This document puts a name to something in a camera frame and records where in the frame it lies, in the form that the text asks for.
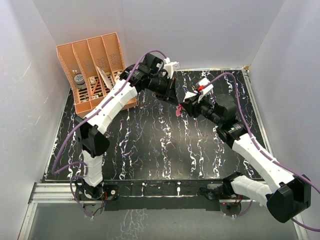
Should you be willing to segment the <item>orange plastic file organizer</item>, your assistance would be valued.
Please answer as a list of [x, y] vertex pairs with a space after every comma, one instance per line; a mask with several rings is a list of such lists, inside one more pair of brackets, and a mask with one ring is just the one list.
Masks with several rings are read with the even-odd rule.
[[[114, 72], [125, 70], [125, 62], [118, 34], [101, 36], [65, 43], [56, 47], [57, 56], [70, 83], [75, 113], [84, 118], [111, 91], [107, 89], [96, 66], [111, 76], [113, 86]], [[74, 77], [82, 74], [86, 89], [78, 89]], [[89, 77], [97, 76], [98, 81], [91, 85]]]

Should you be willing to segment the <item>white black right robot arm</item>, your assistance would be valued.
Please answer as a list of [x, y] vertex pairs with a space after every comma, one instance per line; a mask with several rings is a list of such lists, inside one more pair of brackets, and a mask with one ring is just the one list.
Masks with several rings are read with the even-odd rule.
[[214, 103], [208, 96], [187, 92], [181, 106], [191, 116], [204, 116], [217, 125], [219, 138], [234, 152], [240, 154], [265, 181], [252, 180], [240, 172], [234, 172], [222, 180], [215, 192], [235, 198], [249, 197], [267, 207], [279, 222], [285, 223], [311, 205], [311, 185], [301, 176], [279, 167], [277, 160], [265, 153], [264, 148], [250, 135], [245, 125], [237, 119], [238, 107], [232, 96], [220, 94]]

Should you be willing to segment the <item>white striped card packet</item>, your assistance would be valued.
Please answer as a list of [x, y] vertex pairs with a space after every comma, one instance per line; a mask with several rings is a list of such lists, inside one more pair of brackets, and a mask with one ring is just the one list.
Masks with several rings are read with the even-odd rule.
[[112, 90], [113, 88], [113, 82], [111, 79], [111, 75], [107, 75], [104, 70], [102, 70], [100, 67], [96, 66], [96, 69], [98, 70], [100, 76], [102, 77], [102, 80], [104, 84], [106, 85], [107, 89]]

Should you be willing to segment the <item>small beige box in organizer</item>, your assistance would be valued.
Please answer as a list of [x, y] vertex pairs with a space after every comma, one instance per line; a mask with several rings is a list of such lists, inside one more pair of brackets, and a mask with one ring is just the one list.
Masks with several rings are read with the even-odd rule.
[[90, 76], [88, 78], [89, 83], [91, 86], [95, 85], [97, 83], [97, 81], [99, 80], [99, 78], [97, 76]]

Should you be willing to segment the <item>grey round tin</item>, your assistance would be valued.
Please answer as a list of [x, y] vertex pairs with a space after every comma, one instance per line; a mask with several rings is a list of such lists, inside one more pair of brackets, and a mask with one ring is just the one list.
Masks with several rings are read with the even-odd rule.
[[86, 89], [86, 83], [85, 83], [85, 79], [84, 79], [84, 76], [82, 74], [77, 74], [75, 77], [74, 77], [74, 82], [77, 86], [77, 88], [79, 90], [83, 90], [83, 89]]

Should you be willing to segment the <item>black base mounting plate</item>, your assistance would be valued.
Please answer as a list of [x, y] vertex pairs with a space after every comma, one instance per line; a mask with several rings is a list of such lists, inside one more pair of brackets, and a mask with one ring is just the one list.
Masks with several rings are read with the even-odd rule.
[[226, 195], [221, 180], [106, 180], [96, 187], [75, 181], [75, 194], [85, 208], [121, 210], [226, 210], [240, 213], [246, 196]]

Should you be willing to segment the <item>white labelled packet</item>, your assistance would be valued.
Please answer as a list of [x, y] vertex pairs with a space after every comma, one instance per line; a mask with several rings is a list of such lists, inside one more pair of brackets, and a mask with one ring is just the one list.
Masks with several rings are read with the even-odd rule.
[[121, 78], [122, 71], [114, 72], [114, 82], [116, 83]]

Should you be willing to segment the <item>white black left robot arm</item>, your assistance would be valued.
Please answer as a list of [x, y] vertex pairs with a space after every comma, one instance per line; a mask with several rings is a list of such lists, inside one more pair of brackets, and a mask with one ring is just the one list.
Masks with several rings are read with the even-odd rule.
[[105, 137], [110, 123], [130, 100], [144, 90], [152, 91], [160, 101], [177, 106], [175, 71], [178, 69], [179, 62], [147, 53], [120, 74], [112, 90], [94, 110], [84, 118], [77, 118], [76, 136], [84, 162], [84, 177], [77, 188], [87, 198], [97, 200], [103, 195], [102, 161], [110, 146]]

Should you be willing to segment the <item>aluminium frame rail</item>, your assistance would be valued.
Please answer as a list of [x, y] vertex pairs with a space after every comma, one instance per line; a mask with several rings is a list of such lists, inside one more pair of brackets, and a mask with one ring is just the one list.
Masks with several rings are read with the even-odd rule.
[[202, 196], [121, 196], [102, 209], [88, 201], [93, 218], [72, 200], [65, 183], [37, 184], [20, 240], [307, 240], [292, 222], [279, 223], [256, 202], [243, 200], [241, 216], [224, 215], [228, 201]]

